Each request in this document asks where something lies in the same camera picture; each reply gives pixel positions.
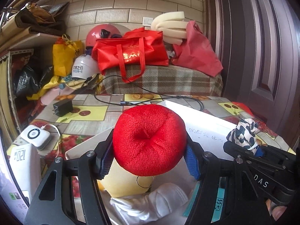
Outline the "person's right hand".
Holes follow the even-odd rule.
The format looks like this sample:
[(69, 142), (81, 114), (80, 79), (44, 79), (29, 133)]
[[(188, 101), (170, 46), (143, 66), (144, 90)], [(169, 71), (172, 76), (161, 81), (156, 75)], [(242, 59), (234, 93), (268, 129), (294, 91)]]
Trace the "person's right hand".
[(270, 199), (266, 201), (266, 205), (269, 211), (270, 216), (277, 221), (280, 216), (285, 212), (287, 209), (286, 206), (278, 206), (274, 202), (272, 202)]

